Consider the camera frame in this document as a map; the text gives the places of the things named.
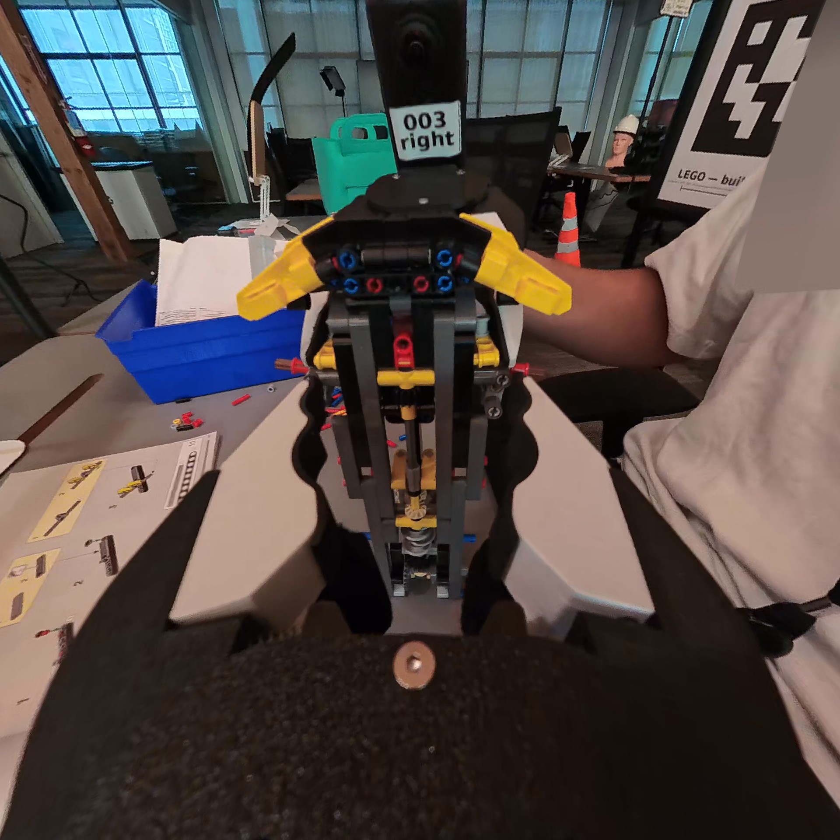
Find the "white paper in bin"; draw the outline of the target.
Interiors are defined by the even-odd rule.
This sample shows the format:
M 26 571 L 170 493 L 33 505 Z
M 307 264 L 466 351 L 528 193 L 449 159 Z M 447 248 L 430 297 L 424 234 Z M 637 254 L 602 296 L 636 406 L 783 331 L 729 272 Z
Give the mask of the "white paper in bin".
M 225 236 L 160 239 L 154 325 L 237 316 L 237 294 L 253 279 L 248 244 Z

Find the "lego instruction sheet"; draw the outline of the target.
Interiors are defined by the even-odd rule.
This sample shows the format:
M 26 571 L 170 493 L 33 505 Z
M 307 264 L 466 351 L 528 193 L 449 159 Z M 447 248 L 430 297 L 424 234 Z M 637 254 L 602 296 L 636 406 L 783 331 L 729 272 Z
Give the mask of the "lego instruction sheet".
M 31 729 L 92 608 L 216 453 L 216 433 L 185 435 L 3 481 L 2 739 Z

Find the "mannequin head white hard hat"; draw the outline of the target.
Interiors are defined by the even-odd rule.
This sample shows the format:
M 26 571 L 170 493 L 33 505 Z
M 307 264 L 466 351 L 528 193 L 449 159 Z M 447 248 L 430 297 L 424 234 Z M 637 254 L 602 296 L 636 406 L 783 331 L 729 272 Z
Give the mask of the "mannequin head white hard hat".
M 628 114 L 620 119 L 613 130 L 612 152 L 604 162 L 604 167 L 613 170 L 624 167 L 628 152 L 637 137 L 639 118 Z

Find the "wooden table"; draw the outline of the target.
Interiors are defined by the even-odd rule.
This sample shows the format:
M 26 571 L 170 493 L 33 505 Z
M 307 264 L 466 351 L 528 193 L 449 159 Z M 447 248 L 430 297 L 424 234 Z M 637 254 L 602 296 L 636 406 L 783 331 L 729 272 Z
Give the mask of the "wooden table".
M 600 165 L 573 163 L 571 161 L 551 165 L 547 168 L 547 173 L 570 179 L 609 183 L 647 183 L 652 177 L 651 174 L 618 172 Z

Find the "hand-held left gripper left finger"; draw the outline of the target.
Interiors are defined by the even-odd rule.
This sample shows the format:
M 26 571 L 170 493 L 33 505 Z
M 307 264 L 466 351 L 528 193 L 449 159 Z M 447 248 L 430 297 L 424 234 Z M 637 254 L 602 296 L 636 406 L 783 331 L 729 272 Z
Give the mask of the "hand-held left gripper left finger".
M 170 618 L 252 616 L 285 632 L 327 592 L 354 632 L 387 630 L 369 545 L 333 518 L 319 473 L 322 394 L 299 380 L 216 473 Z

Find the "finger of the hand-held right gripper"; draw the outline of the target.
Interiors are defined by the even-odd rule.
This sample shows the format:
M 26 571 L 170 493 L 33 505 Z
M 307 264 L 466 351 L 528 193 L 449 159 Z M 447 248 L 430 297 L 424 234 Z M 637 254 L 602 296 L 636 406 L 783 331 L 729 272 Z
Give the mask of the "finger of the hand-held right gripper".
M 328 291 L 317 291 L 310 294 L 309 309 L 305 311 L 303 319 L 304 358 L 308 357 L 314 340 L 323 342 L 323 339 L 319 339 L 319 335 L 323 329 L 327 328 L 329 299 L 330 293 Z
M 524 321 L 524 307 L 515 301 L 510 302 L 506 298 L 499 302 L 492 298 L 491 310 L 498 315 L 500 336 L 499 339 L 492 339 L 497 349 L 497 358 L 491 366 L 493 369 L 501 367 L 512 368 L 518 363 Z

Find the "white cabinet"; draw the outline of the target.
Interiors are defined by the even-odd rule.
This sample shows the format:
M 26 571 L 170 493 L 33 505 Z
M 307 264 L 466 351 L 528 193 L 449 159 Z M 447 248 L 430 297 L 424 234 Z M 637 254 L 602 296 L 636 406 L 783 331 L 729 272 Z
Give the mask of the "white cabinet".
M 151 161 L 94 162 L 92 168 L 130 241 L 176 234 L 177 225 Z

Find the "black yellow lego car chassis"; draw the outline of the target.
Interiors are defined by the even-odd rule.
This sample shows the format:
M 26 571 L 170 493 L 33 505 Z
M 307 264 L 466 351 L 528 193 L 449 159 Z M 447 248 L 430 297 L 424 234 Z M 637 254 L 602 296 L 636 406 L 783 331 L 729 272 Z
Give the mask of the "black yellow lego car chassis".
M 458 598 L 466 502 L 480 499 L 488 423 L 516 368 L 491 367 L 501 338 L 491 299 L 559 315 L 572 289 L 476 216 L 333 216 L 237 294 L 238 315 L 258 321 L 330 293 L 323 342 L 301 364 L 324 391 L 341 390 L 343 482 L 364 501 L 382 577 L 394 595 L 420 574 L 439 598 Z

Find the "orange traffic cone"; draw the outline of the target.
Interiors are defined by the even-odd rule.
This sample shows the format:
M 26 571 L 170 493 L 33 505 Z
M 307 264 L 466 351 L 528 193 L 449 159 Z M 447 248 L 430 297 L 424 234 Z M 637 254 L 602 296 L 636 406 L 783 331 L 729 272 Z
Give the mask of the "orange traffic cone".
M 581 267 L 576 196 L 573 191 L 563 197 L 561 227 L 553 258 L 570 266 Z

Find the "wooden post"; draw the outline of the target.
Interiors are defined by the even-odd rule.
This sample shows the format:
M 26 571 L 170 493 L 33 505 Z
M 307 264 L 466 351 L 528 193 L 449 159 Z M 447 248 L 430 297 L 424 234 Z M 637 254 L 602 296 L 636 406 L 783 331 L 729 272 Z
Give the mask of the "wooden post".
M 89 158 L 70 131 L 65 101 L 12 1 L 1 2 L 1 52 L 102 252 L 115 264 L 133 262 L 131 242 Z

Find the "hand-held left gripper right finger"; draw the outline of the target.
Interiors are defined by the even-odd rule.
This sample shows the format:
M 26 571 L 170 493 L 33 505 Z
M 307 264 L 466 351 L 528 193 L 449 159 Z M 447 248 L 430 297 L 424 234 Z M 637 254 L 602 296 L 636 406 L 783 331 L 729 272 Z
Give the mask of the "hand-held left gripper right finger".
M 611 468 L 530 377 L 514 377 L 490 421 L 495 515 L 469 564 L 464 634 L 517 603 L 533 634 L 567 634 L 578 615 L 645 625 L 655 607 Z

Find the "person's black pants leg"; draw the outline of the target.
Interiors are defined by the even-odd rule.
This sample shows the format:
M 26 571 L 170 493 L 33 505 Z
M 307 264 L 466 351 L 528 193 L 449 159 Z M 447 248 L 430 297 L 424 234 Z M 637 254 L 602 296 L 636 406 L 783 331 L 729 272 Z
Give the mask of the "person's black pants leg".
M 574 424 L 602 424 L 601 451 L 607 459 L 619 458 L 625 435 L 644 420 L 688 413 L 700 403 L 660 369 L 582 371 L 539 385 Z

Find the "person's right forearm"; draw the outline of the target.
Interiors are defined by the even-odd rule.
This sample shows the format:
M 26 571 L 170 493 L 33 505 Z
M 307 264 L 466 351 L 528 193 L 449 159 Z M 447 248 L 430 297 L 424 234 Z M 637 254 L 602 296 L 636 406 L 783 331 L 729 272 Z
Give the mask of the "person's right forearm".
M 572 307 L 559 316 L 525 308 L 523 335 L 604 366 L 664 368 L 683 361 L 669 348 L 669 319 L 655 269 L 592 269 L 525 253 L 572 288 Z

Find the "paned window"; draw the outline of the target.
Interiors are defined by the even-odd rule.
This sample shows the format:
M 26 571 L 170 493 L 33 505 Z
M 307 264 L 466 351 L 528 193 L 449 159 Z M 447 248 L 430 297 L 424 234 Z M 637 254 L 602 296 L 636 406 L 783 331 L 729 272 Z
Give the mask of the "paned window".
M 28 34 L 94 133 L 193 131 L 203 119 L 176 19 L 156 2 L 18 2 Z

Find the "blue plastic bin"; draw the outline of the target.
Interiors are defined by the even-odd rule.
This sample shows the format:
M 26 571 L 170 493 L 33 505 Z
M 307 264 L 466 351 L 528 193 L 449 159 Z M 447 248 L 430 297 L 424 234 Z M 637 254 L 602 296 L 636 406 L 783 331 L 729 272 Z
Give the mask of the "blue plastic bin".
M 141 280 L 96 332 L 155 404 L 291 378 L 279 358 L 300 356 L 306 312 L 155 325 L 157 287 Z

